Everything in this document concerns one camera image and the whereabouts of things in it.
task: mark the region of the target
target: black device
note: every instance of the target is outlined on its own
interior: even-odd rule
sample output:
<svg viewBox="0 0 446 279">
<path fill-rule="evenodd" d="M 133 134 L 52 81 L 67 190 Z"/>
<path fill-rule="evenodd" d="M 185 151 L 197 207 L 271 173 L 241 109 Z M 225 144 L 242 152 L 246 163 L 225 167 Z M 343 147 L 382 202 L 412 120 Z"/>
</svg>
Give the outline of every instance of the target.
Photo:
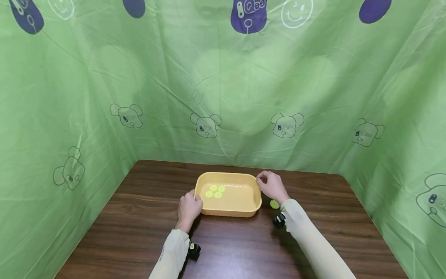
<svg viewBox="0 0 446 279">
<path fill-rule="evenodd" d="M 281 229 L 285 226 L 285 215 L 280 213 L 273 219 L 273 224 L 276 228 Z"/>
<path fill-rule="evenodd" d="M 187 251 L 187 254 L 189 255 L 189 258 L 196 261 L 198 257 L 200 256 L 201 247 L 192 241 L 189 243 L 189 250 Z"/>
</svg>

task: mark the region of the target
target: beige sleeve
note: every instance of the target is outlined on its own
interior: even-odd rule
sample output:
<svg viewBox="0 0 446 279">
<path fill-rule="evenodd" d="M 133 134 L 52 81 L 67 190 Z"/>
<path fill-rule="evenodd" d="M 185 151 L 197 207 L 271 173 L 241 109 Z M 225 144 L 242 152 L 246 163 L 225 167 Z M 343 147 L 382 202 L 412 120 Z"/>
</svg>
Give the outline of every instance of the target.
<svg viewBox="0 0 446 279">
<path fill-rule="evenodd" d="M 318 279 L 355 279 L 341 256 L 319 232 L 295 200 L 281 205 L 286 231 L 298 242 Z"/>
<path fill-rule="evenodd" d="M 189 235 L 173 229 L 164 242 L 161 256 L 149 279 L 177 279 L 189 250 Z"/>
</svg>

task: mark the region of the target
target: yellow plastic tray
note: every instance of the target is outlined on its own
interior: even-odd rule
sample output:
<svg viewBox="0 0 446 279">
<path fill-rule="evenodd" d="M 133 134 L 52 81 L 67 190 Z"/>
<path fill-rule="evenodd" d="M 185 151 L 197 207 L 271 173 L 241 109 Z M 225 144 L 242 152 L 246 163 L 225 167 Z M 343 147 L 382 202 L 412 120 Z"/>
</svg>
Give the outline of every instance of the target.
<svg viewBox="0 0 446 279">
<path fill-rule="evenodd" d="M 262 205 L 256 178 L 243 173 L 205 172 L 195 193 L 203 200 L 205 215 L 251 217 Z"/>
</svg>

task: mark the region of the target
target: hand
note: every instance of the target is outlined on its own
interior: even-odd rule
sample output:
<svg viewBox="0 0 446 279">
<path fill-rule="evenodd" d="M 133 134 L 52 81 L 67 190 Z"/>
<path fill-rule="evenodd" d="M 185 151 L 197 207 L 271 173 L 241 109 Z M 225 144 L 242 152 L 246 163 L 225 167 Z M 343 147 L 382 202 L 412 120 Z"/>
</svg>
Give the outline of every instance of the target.
<svg viewBox="0 0 446 279">
<path fill-rule="evenodd" d="M 182 196 L 178 205 L 178 223 L 175 229 L 187 234 L 203 208 L 203 201 L 198 194 L 194 198 L 194 192 L 195 190 L 191 190 Z"/>
<path fill-rule="evenodd" d="M 290 199 L 279 175 L 271 171 L 263 171 L 257 175 L 256 180 L 260 190 L 279 204 Z"/>
</svg>

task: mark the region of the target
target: wrist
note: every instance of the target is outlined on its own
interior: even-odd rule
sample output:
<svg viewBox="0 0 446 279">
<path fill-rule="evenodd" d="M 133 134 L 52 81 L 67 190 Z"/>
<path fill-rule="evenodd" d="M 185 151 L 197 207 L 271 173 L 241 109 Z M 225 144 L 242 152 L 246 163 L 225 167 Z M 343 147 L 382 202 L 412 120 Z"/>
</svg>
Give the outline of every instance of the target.
<svg viewBox="0 0 446 279">
<path fill-rule="evenodd" d="M 178 220 L 177 225 L 175 226 L 175 229 L 180 229 L 186 234 L 189 234 L 190 228 L 192 228 L 193 221 L 190 221 L 188 219 L 181 219 Z"/>
<path fill-rule="evenodd" d="M 286 200 L 289 200 L 289 199 L 291 199 L 291 198 L 289 197 L 289 195 L 288 195 L 288 194 L 284 194 L 284 195 L 278 197 L 276 201 L 277 201 L 280 205 L 282 205 L 282 203 L 284 203 Z"/>
</svg>

